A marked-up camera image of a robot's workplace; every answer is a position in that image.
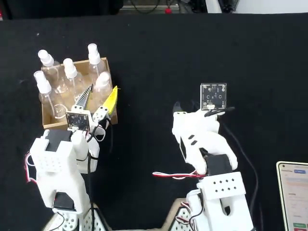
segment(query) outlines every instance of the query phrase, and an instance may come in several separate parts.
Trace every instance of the cable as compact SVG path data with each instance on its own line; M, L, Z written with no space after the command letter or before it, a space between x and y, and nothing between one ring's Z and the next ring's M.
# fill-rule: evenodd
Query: cable
M257 171L254 167L254 165L251 163L250 159L248 158L248 156L246 155L246 153L244 152L240 142L238 141L238 139L235 137L235 135L231 132L231 130L222 122L220 122L223 127L225 128L226 132L234 139L236 145L238 146L238 148L240 149L240 152L242 153L242 155L245 157L246 161L248 162L248 164L250 165L250 167L252 168L252 170L254 171L255 174L255 178L256 178L256 185L255 185L255 190L252 194L251 197L251 201L250 201L250 205L249 205L249 212L250 212L250 216L251 218L253 217L253 210L254 210L254 206L255 206L255 201L256 201L256 197L257 197L257 192L259 189L259 178L258 178L258 174Z
M201 211L200 211L198 214L192 216L192 217L189 219L189 226L191 227L191 229L192 229L193 231L194 231L195 229L194 229L193 226L192 226L192 219L194 219L195 217L201 215L202 212L203 212L203 210L204 210L204 202L203 202L203 194L202 194L202 191L200 191L200 194L201 194L201 199L200 199L200 201L201 201L201 204L202 204Z
M163 172L152 172L152 175L155 177L172 177L172 178L183 178L183 177L203 178L206 176L206 175L198 175L192 173L167 174Z
M260 210L260 230L264 230L264 222L263 222L263 212L262 212L262 206L261 203L259 203L259 210Z
M137 12L139 12L139 13L142 13L142 14L149 14L149 13L152 13L152 12L158 7L159 2L160 2L160 0L157 0L157 3L156 3L156 5L154 6L154 8L150 9L149 11L141 11L141 10L139 10L139 9L136 7L136 5L135 5L135 3L133 2L133 0L129 0L129 1L130 1L130 3L133 5L133 7L135 8L135 10L136 10Z
M175 217L175 220L178 222L178 223L180 223L180 224L182 224L182 225L188 225L189 223L189 221L188 220L186 220L186 219L184 219L184 218L181 218L181 217L179 217L179 216L176 216Z
M216 114L222 113L222 112L230 112L230 111L233 111L234 109L235 109L235 107L226 107L224 109L209 110L207 113L204 114L204 117L216 115Z
M185 179L186 177L172 177L173 179L175 180L183 180Z
M54 228L54 229L52 229L52 230L49 230L49 231L54 231L54 230L57 230L58 228L60 228L62 225L63 225L63 223L64 223L64 221L65 221L65 218L64 218L64 216L62 215L62 214L60 214L59 212L57 212L62 218L63 218L63 221L62 221L62 223L61 223L61 225L59 225L57 228Z
M175 0L171 0L171 1L170 1L170 4L168 4L168 1L169 1L169 0L166 0L166 5L167 5L168 8L170 8L170 6L173 4L173 2L174 2Z
M30 152L27 152L27 154L25 155L25 162L24 162L24 169L25 169L25 172L26 172L26 182L29 183L29 182L34 182L34 183L37 183L37 181L30 177L30 173L29 173L29 167L28 167L28 163L27 163L27 158L29 158L30 156Z
M31 153L28 153L28 154L26 155L26 163L27 163L28 166L34 167L35 165L29 163L29 161L28 161L28 159L29 159L30 156L31 156Z
M113 147L114 147L114 130L113 130L113 127L112 127L112 123L111 123L111 120L109 118L104 118L102 119L101 121L99 121L99 125L102 126L102 123L105 122L105 121L108 121L109 125L110 125L110 147L109 147L109 154L111 154L112 150L113 150Z
M91 204L91 216L92 216L92 228L91 230L94 231L94 205L92 200L92 189L91 189L91 154L88 153L88 190L89 190L89 198Z
M99 127L99 124L93 129L93 132L90 133L90 137L87 139L87 143L90 142L90 140L92 140L92 138L94 137L95 135L95 132L96 132L96 129Z

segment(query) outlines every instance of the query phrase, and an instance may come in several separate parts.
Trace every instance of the plastic bottle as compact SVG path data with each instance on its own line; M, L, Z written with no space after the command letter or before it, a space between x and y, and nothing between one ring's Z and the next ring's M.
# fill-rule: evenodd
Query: plastic bottle
M71 90L76 102L80 94L82 94L87 87L85 85L82 74L76 70L76 67L73 64L73 60L64 59L63 64L67 79L67 86Z
M63 66L58 61L55 61L53 57L45 50L38 52L38 57L43 66L41 70L44 72L46 79L60 94L69 92L67 85L65 84L65 73Z
M112 92L110 73L104 71L97 78L92 90L92 99L95 102L96 109L101 106Z
M67 108L65 107L60 94L51 88L44 72L35 72L34 78L39 90L39 100L43 104L45 110L48 111L53 118L65 120Z
M97 46L94 43L88 45L89 50L89 77L93 85L98 78L98 76L106 70L106 65L103 60L101 60L100 54L98 53Z

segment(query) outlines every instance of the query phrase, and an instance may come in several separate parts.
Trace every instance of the cardboard box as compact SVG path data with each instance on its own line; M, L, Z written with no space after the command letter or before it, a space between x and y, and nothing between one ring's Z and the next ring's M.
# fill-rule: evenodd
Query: cardboard box
M107 61L107 58L101 58L106 64L107 70L110 72L109 69L109 64ZM88 75L88 68L89 68L89 61L84 60L84 61L78 61L74 62L77 71L79 71L83 76ZM117 113L116 113L116 108L115 111L113 112L111 116L111 122L112 124L117 124ZM42 105L42 123L44 129L62 129L62 130L67 130L67 122L58 122L57 119L53 118L52 116L49 115L48 112L44 110L44 107Z

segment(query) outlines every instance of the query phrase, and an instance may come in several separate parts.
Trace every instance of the black cable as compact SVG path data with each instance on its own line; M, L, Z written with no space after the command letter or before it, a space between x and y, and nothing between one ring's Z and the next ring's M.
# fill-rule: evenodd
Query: black cable
M85 161L86 159L88 158L88 155L87 155L87 157L86 158L84 158L83 160L79 160L79 159L76 159L77 161Z
M170 8L170 6L173 4L173 2L174 2L175 0L171 0L170 4L168 4L168 1L169 1L169 0L166 0L166 5L167 5L168 8Z
M197 217L197 216L199 216L199 215L201 215L202 212L203 212L203 210L204 210L203 194L202 194L202 191L201 191L201 190L200 190L200 194L201 194L200 201L201 201L201 204L202 204L201 211L200 211L198 214L193 215L193 216L189 219L189 221L188 221L189 226L191 227L191 229L192 229L193 231L194 231L194 229L193 229L193 226L192 226L192 219L195 218L195 217Z
M157 3L156 3L156 5L154 6L154 8L150 9L149 11L141 11L141 10L139 10L139 9L136 7L136 5L135 5L135 3L133 2L133 0L129 0L129 1L130 1L130 3L133 5L133 7L135 8L135 10L136 10L137 12L139 12L139 13L142 13L142 14L149 14L149 13L152 13L152 12L158 7L159 2L160 2L160 0L157 0Z
M257 197L257 192L259 189L259 178L258 178L258 174L257 171L254 167L254 165L251 163L250 159L248 158L248 156L246 155L246 153L244 152L240 142L238 141L238 139L235 137L235 135L231 132L231 130L222 122L220 122L220 124L223 125L223 127L225 128L226 132L234 139L236 145L238 146L238 148L240 149L240 152L242 153L242 155L245 157L246 161L248 162L248 164L250 165L250 167L252 168L252 170L254 171L255 174L255 178L256 178L256 185L255 185L255 190L252 194L251 197L251 201L250 201L250 205L249 205L249 212L250 212L250 216L251 218L253 217L253 210L254 210L254 206L255 206L255 201L256 201L256 197Z
M104 118L102 119L100 122L98 122L99 125L101 125L103 127L103 122L107 120L110 126L110 147L109 147L109 154L111 154L113 146L114 146L114 131L113 131L113 127L112 127L112 123L111 120L109 118Z
M64 223L64 221L65 221L65 218L64 218L64 216L62 215L62 214L60 214L59 212L57 212L62 218L63 218L63 221L62 221L62 223L61 223L61 225L59 225L57 228L54 228L54 229L52 229L52 230L49 230L49 231L54 231L54 230L57 230L58 228L60 228L62 225L63 225L63 223Z
M210 110L207 113L205 113L204 117L216 115L216 114L221 113L221 112L230 112L230 111L233 111L234 109L235 109L235 107L226 107L224 109Z
M91 185L91 154L88 152L88 190L89 190L89 199L91 204L91 216L92 216L92 228L94 231L94 205L92 200L92 185Z
M87 139L87 142L89 143L90 140L92 140L92 138L94 137L94 134L96 132L96 129L99 127L100 124L98 124L94 129L93 132L90 134L90 137Z
M262 206L261 203L259 203L259 211L260 211L260 230L264 231L264 221L263 221L263 212L262 212Z

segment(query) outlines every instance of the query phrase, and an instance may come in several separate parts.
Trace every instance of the black cloth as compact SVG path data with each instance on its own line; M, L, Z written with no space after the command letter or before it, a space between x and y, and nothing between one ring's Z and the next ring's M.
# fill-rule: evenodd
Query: black cloth
M84 60L92 42L121 88L114 151L106 156L106 140L93 174L94 202L113 229L160 227L173 201L196 188L195 180L151 173L192 170L171 133L173 104L189 110L201 82L226 82L236 110L222 121L258 171L256 205L262 204L265 230L282 230L275 164L308 161L307 20L308 14L212 14L0 22L0 230L40 230L52 214L36 185L25 183L23 169L25 153L43 133L33 78L37 52L47 49L60 62ZM226 138L249 203L253 172Z
M5 18L29 19L114 14L123 0L0 0Z

